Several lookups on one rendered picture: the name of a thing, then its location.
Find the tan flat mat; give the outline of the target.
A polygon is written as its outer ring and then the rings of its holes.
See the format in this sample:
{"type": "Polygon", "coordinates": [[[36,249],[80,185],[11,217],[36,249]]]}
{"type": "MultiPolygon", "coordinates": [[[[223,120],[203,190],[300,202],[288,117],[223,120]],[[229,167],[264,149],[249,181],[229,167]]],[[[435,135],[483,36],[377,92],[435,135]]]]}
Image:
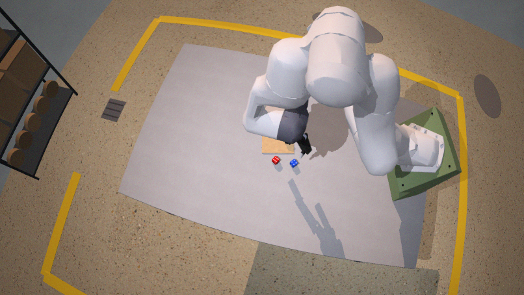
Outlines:
{"type": "Polygon", "coordinates": [[[262,153],[294,153],[294,144],[262,136],[262,153]]]}

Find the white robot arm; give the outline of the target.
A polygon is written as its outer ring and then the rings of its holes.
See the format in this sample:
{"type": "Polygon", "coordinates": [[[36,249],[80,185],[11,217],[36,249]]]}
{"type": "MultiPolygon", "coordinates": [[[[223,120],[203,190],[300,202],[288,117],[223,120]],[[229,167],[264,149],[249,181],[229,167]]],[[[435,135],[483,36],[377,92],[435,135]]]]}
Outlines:
{"type": "Polygon", "coordinates": [[[396,165],[402,172],[436,173],[444,138],[414,123],[395,123],[399,69],[383,54],[366,55],[358,14],[343,6],[325,8],[307,30],[303,38],[274,44],[266,74],[250,91],[242,119],[246,131],[294,144],[306,130],[312,97],[344,108],[369,174],[384,176],[396,165]]]}

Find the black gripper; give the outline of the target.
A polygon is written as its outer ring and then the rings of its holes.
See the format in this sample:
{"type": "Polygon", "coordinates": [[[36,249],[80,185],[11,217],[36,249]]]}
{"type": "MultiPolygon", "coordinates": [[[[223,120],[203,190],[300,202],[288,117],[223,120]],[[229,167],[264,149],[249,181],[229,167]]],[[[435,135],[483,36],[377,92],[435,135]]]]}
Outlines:
{"type": "Polygon", "coordinates": [[[312,151],[312,148],[311,148],[311,145],[309,143],[309,139],[308,139],[308,134],[305,133],[302,137],[301,140],[297,141],[298,145],[300,146],[300,149],[301,149],[301,153],[300,153],[300,157],[299,158],[302,158],[305,153],[308,155],[311,151],[312,151]]]}

